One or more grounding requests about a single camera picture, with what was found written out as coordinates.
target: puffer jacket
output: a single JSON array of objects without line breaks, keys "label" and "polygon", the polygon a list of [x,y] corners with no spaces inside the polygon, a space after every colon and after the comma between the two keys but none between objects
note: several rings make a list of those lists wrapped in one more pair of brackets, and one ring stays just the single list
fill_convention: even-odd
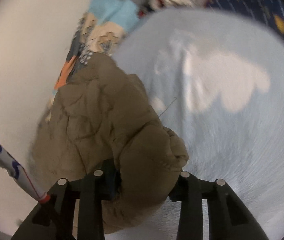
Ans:
[{"label": "puffer jacket", "polygon": [[183,140],[163,127],[143,84],[108,56],[96,53],[62,86],[42,121],[32,155],[46,189],[76,180],[113,158],[119,194],[104,201],[105,233],[140,224],[173,189],[188,160]]}]

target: light blue fabric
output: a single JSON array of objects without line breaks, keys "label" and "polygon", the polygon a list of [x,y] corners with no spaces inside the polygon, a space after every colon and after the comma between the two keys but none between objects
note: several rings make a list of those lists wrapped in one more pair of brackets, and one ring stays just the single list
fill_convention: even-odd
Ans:
[{"label": "light blue fabric", "polygon": [[89,12],[98,19],[98,25],[107,22],[123,4],[122,0],[91,0]]},{"label": "light blue fabric", "polygon": [[110,18],[110,22],[120,25],[126,33],[130,33],[139,22],[138,10],[131,0],[123,0],[120,10]]},{"label": "light blue fabric", "polygon": [[139,22],[139,8],[131,0],[91,0],[89,12],[98,19],[98,25],[114,22],[129,33]]},{"label": "light blue fabric", "polygon": [[[255,85],[239,111],[228,111],[222,93],[218,93],[207,109],[191,112],[188,103],[194,98],[188,95],[187,88],[197,85],[197,77],[184,71],[190,45],[196,48],[192,53],[199,58],[191,69],[220,51],[263,69],[270,86],[261,92]],[[155,110],[163,125],[181,136],[188,149],[190,159],[185,170],[200,179],[224,178],[269,239],[281,240],[284,44],[277,34],[258,23],[223,12],[168,9],[153,14],[121,44],[113,58],[126,73],[138,75],[151,104],[154,98],[162,102]],[[173,240],[179,209],[179,203],[167,201],[138,228],[108,235],[106,240]],[[208,239],[207,216],[203,239]]]}]

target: crumpled clothing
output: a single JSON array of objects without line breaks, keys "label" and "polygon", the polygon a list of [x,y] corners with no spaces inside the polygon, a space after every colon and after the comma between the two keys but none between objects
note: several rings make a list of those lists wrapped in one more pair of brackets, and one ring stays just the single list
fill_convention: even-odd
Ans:
[{"label": "crumpled clothing", "polygon": [[125,35],[138,24],[138,12],[146,1],[91,0],[88,11],[79,22],[54,90],[84,68],[93,53],[112,55]]},{"label": "crumpled clothing", "polygon": [[107,55],[62,86],[42,121],[32,156],[45,189],[58,179],[76,180],[113,158],[119,193],[104,201],[105,233],[140,224],[173,189],[188,155],[183,140],[163,127],[136,75],[126,75]]}]

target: white cloud pattern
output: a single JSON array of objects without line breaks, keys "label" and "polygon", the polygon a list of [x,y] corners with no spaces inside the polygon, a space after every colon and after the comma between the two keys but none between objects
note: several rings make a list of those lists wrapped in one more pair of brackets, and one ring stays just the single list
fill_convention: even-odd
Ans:
[{"label": "white cloud pattern", "polygon": [[183,72],[192,79],[186,82],[186,106],[196,113],[208,109],[219,95],[223,107],[236,113],[250,101],[255,88],[261,93],[270,88],[270,77],[262,67],[217,49],[201,57],[196,46],[191,46]]}]

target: pile of clothes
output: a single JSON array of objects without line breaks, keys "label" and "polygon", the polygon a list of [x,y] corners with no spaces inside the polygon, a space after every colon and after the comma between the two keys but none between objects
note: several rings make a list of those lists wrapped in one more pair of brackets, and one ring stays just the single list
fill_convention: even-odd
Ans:
[{"label": "pile of clothes", "polygon": [[59,178],[81,179],[103,160],[114,159],[122,183],[116,199],[103,202],[105,233],[136,226],[153,214],[188,161],[183,140],[162,125],[141,80],[110,57],[144,17],[170,6],[241,14],[267,25],[284,42],[280,0],[91,0],[32,156],[45,190]]}]

